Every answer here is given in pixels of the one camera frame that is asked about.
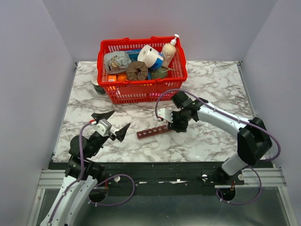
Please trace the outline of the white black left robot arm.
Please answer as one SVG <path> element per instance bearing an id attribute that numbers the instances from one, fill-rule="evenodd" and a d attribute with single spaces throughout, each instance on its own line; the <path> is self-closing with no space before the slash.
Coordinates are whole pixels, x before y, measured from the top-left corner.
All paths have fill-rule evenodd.
<path id="1" fill-rule="evenodd" d="M 64 172 L 59 193 L 42 226 L 72 226 L 92 189 L 105 180 L 105 167 L 90 160 L 108 139 L 122 142 L 129 124 L 120 130 L 112 131 L 108 119 L 114 111 L 93 113 L 92 120 L 85 124 L 78 135 L 70 141 L 70 159 Z"/>

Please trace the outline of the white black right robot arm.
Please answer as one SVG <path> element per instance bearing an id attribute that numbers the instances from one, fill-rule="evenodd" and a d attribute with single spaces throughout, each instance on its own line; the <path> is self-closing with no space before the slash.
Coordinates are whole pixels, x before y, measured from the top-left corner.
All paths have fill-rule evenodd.
<path id="1" fill-rule="evenodd" d="M 172 102 L 180 109 L 167 114 L 168 129 L 186 132 L 189 121 L 203 121 L 229 133 L 237 139 L 237 152 L 217 170 L 217 181 L 223 185 L 233 180 L 234 174 L 248 165 L 255 165 L 272 147 L 272 141 L 263 121 L 249 120 L 221 110 L 205 99 L 192 100 L 183 91 L 172 96 Z"/>

